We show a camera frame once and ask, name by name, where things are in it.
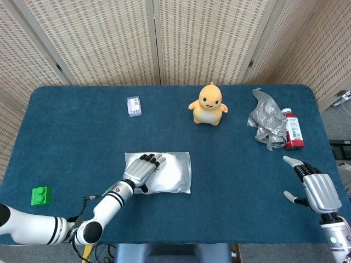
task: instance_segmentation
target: gray floor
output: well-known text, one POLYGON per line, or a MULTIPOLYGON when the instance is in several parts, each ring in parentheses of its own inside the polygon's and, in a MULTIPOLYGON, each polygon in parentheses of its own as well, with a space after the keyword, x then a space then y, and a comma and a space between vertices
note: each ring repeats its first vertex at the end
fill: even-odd
MULTIPOLYGON (((344 106, 351 112, 351 101, 345 102, 344 106)), ((342 106, 328 108, 321 115, 329 139, 351 140, 351 116, 346 113, 342 106)), ((326 244, 242 244, 240 245, 240 249, 243 263, 333 262, 332 255, 326 244)), ((103 253, 100 256, 99 259, 101 262, 103 262, 105 255, 103 253)), ((55 246, 36 245, 29 247, 0 245, 0 260, 6 263, 81 262, 70 244, 55 246)))

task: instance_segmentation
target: silver bag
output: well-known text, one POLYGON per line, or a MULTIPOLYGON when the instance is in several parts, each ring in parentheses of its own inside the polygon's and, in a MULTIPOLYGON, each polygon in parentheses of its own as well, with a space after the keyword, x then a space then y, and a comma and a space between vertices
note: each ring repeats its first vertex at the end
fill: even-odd
MULTIPOLYGON (((124 154, 126 170, 143 154, 158 154, 159 152, 135 152, 124 154)), ((190 193, 191 186, 191 163, 189 152, 165 152, 161 153, 166 161, 162 163, 148 179, 146 186, 151 193, 190 193)), ((134 193, 143 193, 141 189, 135 189, 134 193)))

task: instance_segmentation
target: bottle label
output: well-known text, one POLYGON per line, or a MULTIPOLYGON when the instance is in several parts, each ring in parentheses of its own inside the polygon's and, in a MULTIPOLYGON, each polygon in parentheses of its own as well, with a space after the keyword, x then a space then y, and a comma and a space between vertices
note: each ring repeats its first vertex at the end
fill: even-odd
POLYGON ((286 128, 289 132, 290 140, 302 141, 302 134, 300 130, 300 125, 298 124, 298 119, 293 117, 287 118, 286 128))

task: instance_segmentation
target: red bottle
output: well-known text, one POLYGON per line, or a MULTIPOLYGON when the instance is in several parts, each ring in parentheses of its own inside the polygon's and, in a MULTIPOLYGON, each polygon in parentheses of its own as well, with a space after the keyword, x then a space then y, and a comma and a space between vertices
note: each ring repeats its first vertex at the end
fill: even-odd
POLYGON ((290 108, 285 108, 281 111, 287 118, 286 123, 286 150, 298 150, 305 146, 302 139, 300 125, 298 124, 297 116, 291 112, 290 108))

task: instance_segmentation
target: woven panel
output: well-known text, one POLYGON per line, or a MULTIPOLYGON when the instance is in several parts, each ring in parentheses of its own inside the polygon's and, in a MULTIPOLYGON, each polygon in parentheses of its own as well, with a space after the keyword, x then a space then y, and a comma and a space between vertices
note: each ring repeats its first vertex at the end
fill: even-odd
POLYGON ((293 45, 319 0, 285 0, 273 28, 258 57, 255 59, 249 83, 271 81, 277 65, 293 45))
POLYGON ((155 84, 146 1, 25 3, 78 84, 155 84))
POLYGON ((236 83, 267 3, 160 0, 165 84, 236 83))
POLYGON ((0 100, 0 183, 4 178, 23 115, 0 100))
POLYGON ((328 0, 277 82, 306 84, 320 101, 351 75, 350 65, 351 1, 328 0))
POLYGON ((35 88, 63 84, 3 1, 0 32, 0 85, 14 100, 26 106, 35 88))

